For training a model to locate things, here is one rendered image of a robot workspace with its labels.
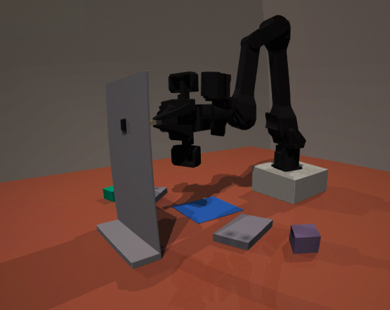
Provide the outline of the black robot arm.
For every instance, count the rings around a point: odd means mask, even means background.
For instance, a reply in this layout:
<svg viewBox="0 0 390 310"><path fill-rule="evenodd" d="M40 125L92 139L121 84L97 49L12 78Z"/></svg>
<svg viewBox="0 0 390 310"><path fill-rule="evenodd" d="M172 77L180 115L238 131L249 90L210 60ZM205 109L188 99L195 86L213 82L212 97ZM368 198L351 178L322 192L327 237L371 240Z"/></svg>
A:
<svg viewBox="0 0 390 310"><path fill-rule="evenodd" d="M291 37L289 20L281 15L265 20L252 34L241 40L241 52L234 94L230 97L231 75L201 72L201 96L211 101L217 121L211 135L224 136L225 126L248 130L256 123L254 89L261 46L269 54L272 108L265 113L266 125L273 142L277 143L272 167L283 172L302 169L300 148L306 139L298 130L291 107L287 46Z"/></svg>

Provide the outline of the blue square patch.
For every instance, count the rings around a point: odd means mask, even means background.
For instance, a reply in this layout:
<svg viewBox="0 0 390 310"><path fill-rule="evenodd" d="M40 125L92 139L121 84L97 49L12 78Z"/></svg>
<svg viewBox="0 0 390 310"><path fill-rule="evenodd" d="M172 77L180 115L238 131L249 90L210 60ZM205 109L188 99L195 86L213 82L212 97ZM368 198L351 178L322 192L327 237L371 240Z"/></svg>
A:
<svg viewBox="0 0 390 310"><path fill-rule="evenodd" d="M215 196L172 207L196 223L207 222L243 210Z"/></svg>

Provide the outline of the small green block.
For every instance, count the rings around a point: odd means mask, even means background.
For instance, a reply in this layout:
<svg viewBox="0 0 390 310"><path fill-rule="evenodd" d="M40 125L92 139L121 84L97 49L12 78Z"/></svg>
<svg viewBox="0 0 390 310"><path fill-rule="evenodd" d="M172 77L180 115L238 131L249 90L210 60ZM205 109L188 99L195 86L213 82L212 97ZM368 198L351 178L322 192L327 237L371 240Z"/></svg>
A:
<svg viewBox="0 0 390 310"><path fill-rule="evenodd" d="M115 202L114 198L114 186L107 187L103 189L103 195L104 199L110 200L112 202Z"/></svg>

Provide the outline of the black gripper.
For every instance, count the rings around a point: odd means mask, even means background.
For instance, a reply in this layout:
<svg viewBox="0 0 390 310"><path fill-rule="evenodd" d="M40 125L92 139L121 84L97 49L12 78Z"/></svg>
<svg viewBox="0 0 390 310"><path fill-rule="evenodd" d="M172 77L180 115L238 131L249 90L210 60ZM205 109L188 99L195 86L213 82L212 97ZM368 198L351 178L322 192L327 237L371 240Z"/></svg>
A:
<svg viewBox="0 0 390 310"><path fill-rule="evenodd" d="M178 124L153 125L153 127L168 132L170 140L182 141L182 145L173 145L171 149L173 165L197 167L201 164L201 147L193 145L194 132L214 129L217 114L214 106L195 104L195 99L189 99L189 92L199 92L197 73L188 71L170 74L169 90L180 95L177 99L168 100L168 108L152 119L177 117Z"/></svg>

